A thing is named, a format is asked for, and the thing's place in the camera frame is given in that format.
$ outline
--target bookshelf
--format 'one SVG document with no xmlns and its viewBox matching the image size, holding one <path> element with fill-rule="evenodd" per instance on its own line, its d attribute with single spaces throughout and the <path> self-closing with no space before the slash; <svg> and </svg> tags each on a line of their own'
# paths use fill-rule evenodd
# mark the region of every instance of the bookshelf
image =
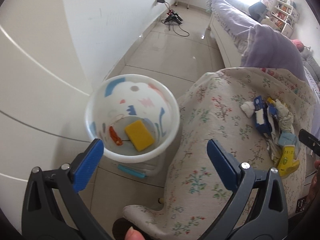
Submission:
<svg viewBox="0 0 320 240">
<path fill-rule="evenodd" d="M 276 0 L 276 5 L 271 10 L 271 20 L 284 36 L 290 38 L 298 19 L 299 13 L 292 5 Z"/>
</svg>

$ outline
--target red hat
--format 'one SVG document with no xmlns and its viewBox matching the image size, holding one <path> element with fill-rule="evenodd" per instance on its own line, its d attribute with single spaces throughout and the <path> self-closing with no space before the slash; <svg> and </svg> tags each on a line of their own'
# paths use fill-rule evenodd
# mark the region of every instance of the red hat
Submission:
<svg viewBox="0 0 320 240">
<path fill-rule="evenodd" d="M 292 43 L 293 43 L 294 45 L 296 45 L 297 49 L 298 49 L 300 52 L 303 51 L 304 45 L 303 45 L 303 43 L 302 43 L 301 41 L 299 41 L 299 40 L 291 40 L 291 41 L 292 41 Z"/>
</svg>

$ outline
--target plastic bucket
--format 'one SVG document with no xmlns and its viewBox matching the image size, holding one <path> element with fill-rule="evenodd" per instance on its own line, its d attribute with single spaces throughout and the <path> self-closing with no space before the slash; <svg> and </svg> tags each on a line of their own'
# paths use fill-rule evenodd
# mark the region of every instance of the plastic bucket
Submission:
<svg viewBox="0 0 320 240">
<path fill-rule="evenodd" d="M 155 143 L 138 152 L 124 128 L 142 120 Z M 147 76 L 127 74 L 104 81 L 90 95 L 85 125 L 90 139 L 104 143 L 104 155 L 121 163 L 141 163 L 163 153 L 174 140 L 180 125 L 180 112 L 172 93 Z M 109 133 L 112 126 L 123 141 L 118 146 Z"/>
</svg>

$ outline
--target white cloth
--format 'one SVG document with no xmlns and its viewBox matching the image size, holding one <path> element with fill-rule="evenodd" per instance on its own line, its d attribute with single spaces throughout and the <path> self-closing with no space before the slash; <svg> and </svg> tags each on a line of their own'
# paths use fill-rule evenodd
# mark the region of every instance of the white cloth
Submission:
<svg viewBox="0 0 320 240">
<path fill-rule="evenodd" d="M 280 102 L 279 99 L 276 99 L 276 109 L 277 116 L 279 121 L 279 128 L 283 132 L 294 133 L 293 129 L 293 114 L 289 111 L 289 109 Z"/>
<path fill-rule="evenodd" d="M 252 101 L 244 102 L 240 107 L 248 118 L 251 118 L 253 116 L 255 107 Z"/>
</svg>

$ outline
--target floral blanket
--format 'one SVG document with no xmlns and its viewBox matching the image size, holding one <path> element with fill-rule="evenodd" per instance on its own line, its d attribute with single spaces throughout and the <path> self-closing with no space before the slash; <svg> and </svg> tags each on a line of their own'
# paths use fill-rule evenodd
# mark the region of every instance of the floral blanket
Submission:
<svg viewBox="0 0 320 240">
<path fill-rule="evenodd" d="M 268 170 L 273 162 L 253 119 L 240 105 L 256 96 L 285 102 L 294 115 L 294 130 L 310 131 L 314 94 L 304 81 L 285 69 L 229 68 L 203 75 L 179 98 L 182 138 L 167 174 L 164 207 L 154 211 L 139 205 L 124 208 L 124 217 L 155 239 L 198 239 L 219 215 L 231 192 L 225 189 L 206 152 L 215 138 L 239 162 Z M 302 194 L 306 147 L 301 147 L 300 167 L 283 180 L 288 212 L 294 213 Z M 252 192 L 238 222 L 244 223 L 253 204 Z"/>
</svg>

